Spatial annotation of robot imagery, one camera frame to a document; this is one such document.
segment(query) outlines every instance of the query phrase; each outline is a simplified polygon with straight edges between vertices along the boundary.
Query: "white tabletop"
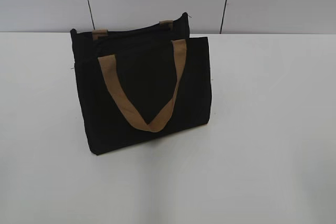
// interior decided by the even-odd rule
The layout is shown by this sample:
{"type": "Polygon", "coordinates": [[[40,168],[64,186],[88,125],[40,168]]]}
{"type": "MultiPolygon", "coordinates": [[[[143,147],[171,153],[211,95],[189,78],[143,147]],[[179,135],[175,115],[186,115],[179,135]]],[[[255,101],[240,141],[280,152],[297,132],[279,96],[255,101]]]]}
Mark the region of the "white tabletop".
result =
{"type": "Polygon", "coordinates": [[[0,223],[336,220],[336,35],[208,35],[207,126],[95,156],[71,39],[0,34],[0,223]]]}

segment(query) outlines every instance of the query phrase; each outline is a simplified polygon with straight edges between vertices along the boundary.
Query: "gray wall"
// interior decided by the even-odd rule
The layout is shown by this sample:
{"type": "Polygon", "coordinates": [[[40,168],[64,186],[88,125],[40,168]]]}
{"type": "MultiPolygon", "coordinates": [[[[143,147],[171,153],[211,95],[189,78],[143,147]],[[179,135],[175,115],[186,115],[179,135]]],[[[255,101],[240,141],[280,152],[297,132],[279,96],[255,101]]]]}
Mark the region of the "gray wall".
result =
{"type": "MultiPolygon", "coordinates": [[[[223,33],[336,33],[334,0],[228,0],[223,33]]],[[[96,28],[134,29],[187,11],[218,33],[225,0],[90,0],[96,28]]],[[[0,0],[0,31],[92,30],[87,0],[0,0]]]]}
{"type": "Polygon", "coordinates": [[[335,34],[336,0],[228,0],[226,33],[335,34]]]}

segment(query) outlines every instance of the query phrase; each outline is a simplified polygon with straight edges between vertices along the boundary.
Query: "black canvas fabric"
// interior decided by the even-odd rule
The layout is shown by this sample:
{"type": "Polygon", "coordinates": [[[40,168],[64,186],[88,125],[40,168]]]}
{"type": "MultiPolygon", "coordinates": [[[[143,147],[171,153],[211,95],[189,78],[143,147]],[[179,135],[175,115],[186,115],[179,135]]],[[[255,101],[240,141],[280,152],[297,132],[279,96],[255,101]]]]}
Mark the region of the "black canvas fabric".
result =
{"type": "Polygon", "coordinates": [[[71,31],[79,101],[90,150],[103,154],[206,124],[211,83],[208,41],[189,38],[186,13],[169,26],[109,32],[93,41],[92,33],[71,31]],[[127,98],[150,123],[172,98],[176,69],[172,40],[185,39],[187,54],[173,114],[159,132],[142,131],[125,119],[107,90],[99,57],[114,54],[119,82],[127,98]]]}

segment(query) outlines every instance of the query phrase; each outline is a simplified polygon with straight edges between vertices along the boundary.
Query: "black tote bag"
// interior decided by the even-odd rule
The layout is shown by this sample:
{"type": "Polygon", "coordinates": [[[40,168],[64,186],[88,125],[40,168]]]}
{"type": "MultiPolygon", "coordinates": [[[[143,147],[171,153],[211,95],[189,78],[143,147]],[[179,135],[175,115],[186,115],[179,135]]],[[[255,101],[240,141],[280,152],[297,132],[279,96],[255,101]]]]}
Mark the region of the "black tote bag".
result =
{"type": "Polygon", "coordinates": [[[208,122],[208,41],[189,38],[187,13],[133,31],[70,33],[78,97],[94,154],[208,122]]]}

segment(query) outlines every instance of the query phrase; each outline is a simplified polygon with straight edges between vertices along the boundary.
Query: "tan strap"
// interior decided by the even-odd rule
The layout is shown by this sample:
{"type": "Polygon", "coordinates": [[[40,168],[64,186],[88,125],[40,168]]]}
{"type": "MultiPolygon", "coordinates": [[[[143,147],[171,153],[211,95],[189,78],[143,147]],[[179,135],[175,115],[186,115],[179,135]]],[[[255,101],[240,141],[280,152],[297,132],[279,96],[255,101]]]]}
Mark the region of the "tan strap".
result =
{"type": "Polygon", "coordinates": [[[97,40],[99,37],[105,37],[108,35],[107,29],[93,30],[92,31],[92,39],[97,40]]]}
{"type": "Polygon", "coordinates": [[[125,119],[138,130],[158,132],[166,126],[173,114],[177,91],[185,66],[187,46],[185,39],[174,40],[172,43],[177,77],[175,90],[171,100],[161,109],[161,111],[149,124],[145,122],[122,89],[117,75],[117,61],[115,55],[107,55],[98,58],[104,81],[110,95],[114,99],[125,119]]]}
{"type": "Polygon", "coordinates": [[[172,31],[173,30],[173,23],[174,21],[172,21],[172,20],[163,20],[163,21],[160,21],[159,22],[159,25],[160,26],[163,26],[163,25],[168,25],[169,26],[169,28],[170,28],[170,30],[172,31]]]}

